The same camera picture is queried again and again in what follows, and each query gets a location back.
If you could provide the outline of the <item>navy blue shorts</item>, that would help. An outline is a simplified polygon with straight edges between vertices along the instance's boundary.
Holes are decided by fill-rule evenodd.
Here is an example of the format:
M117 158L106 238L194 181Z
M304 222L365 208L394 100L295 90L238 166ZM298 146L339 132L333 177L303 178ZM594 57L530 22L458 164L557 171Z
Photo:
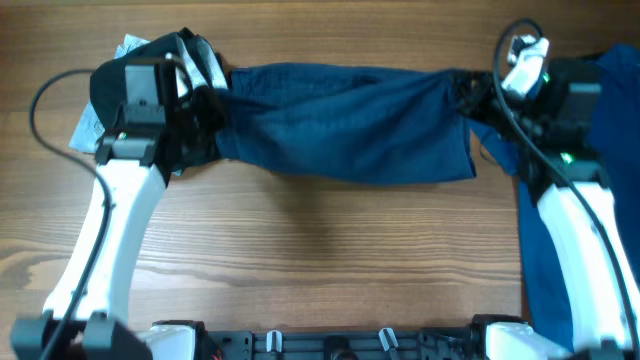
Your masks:
M236 69L222 157L284 174L375 185L475 177L457 70L281 63Z

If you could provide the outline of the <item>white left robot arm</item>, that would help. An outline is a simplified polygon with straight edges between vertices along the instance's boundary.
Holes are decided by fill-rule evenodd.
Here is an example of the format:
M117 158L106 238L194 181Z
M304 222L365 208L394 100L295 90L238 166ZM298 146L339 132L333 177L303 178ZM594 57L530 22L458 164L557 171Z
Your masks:
M215 359L199 321L127 324L133 273L171 176L217 154L225 118L202 71L174 53L119 59L90 74L101 120L90 205L71 258L36 318L10 335L20 359Z

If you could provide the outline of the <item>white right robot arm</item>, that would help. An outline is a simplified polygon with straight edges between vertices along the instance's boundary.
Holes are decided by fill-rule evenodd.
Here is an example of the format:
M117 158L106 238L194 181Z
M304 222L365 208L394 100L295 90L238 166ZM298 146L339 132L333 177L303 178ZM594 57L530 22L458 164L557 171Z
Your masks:
M518 146L517 175L550 236L566 289L572 345L519 320L478 321L487 359L636 359L639 289L617 230L613 183L592 144L605 70L586 59L532 60L505 80L489 72L454 78L458 109Z

